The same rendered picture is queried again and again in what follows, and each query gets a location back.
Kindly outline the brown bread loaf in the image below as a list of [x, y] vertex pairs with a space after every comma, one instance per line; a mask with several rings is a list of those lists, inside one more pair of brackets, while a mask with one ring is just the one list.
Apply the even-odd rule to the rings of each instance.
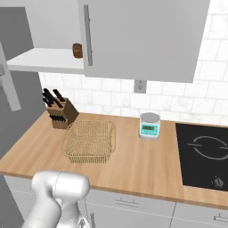
[[73, 56], [75, 58], [82, 58], [83, 57], [83, 49], [82, 49], [82, 45], [75, 43], [72, 46], [72, 51], [73, 51]]

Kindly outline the white kitchen scale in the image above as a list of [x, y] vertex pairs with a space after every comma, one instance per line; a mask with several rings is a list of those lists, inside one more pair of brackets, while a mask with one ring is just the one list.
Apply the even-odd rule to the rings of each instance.
[[152, 112], [142, 113], [139, 120], [139, 137], [156, 141], [160, 132], [160, 115]]

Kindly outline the wooden knife block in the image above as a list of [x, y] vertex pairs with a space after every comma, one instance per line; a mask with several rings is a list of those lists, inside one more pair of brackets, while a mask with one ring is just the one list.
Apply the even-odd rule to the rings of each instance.
[[53, 128], [67, 129], [72, 124], [79, 112], [68, 98], [64, 98], [57, 89], [53, 89], [54, 95], [45, 88], [43, 91], [43, 101], [47, 105], [47, 112], [52, 120]]

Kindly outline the grey fridge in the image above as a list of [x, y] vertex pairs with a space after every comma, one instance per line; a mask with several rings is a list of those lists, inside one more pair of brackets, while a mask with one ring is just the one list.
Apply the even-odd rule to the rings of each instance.
[[[0, 42], [7, 61], [34, 47], [23, 7], [0, 5]], [[0, 159], [45, 111], [38, 74], [15, 70], [10, 72], [21, 109], [11, 110], [0, 86]]]

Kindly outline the grey drawer front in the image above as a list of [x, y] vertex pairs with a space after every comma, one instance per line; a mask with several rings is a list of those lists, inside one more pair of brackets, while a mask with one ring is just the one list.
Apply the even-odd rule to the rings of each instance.
[[177, 203], [175, 205], [174, 218], [228, 228], [228, 223], [214, 220], [214, 216], [219, 214], [228, 218], [228, 210]]
[[[114, 200], [122, 198], [125, 201], [135, 201], [139, 203], [140, 207], [132, 208], [129, 206], [123, 206], [115, 204]], [[127, 195], [109, 191], [98, 191], [91, 189], [85, 198], [87, 203], [96, 204], [99, 206], [107, 206], [112, 208], [128, 209], [142, 213], [149, 213], [156, 216], [167, 216], [173, 215], [175, 203], [171, 201], [161, 199], [150, 199], [143, 198], [133, 195]]]

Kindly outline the black hob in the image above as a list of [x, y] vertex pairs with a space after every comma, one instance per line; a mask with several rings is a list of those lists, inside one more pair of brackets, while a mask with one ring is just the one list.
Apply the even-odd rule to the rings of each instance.
[[175, 124], [183, 185], [228, 191], [228, 128]]

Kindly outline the grey wall outlet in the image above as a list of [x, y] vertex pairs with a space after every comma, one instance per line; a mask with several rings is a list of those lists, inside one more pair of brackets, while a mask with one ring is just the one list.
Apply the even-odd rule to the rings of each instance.
[[134, 92], [137, 94], [145, 94], [147, 89], [146, 80], [135, 80], [134, 82]]

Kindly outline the grey wall cabinet door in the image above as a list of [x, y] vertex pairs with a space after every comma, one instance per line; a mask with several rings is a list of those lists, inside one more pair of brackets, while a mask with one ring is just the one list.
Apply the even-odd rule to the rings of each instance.
[[[93, 66], [88, 66], [84, 5]], [[87, 77], [191, 83], [210, 0], [78, 0]]]

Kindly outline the white wall cabinet body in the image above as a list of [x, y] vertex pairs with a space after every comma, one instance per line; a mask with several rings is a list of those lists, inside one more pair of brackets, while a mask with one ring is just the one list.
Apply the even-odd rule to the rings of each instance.
[[0, 0], [0, 5], [25, 8], [34, 46], [11, 58], [10, 70], [84, 73], [83, 60], [72, 51], [81, 42], [77, 0]]

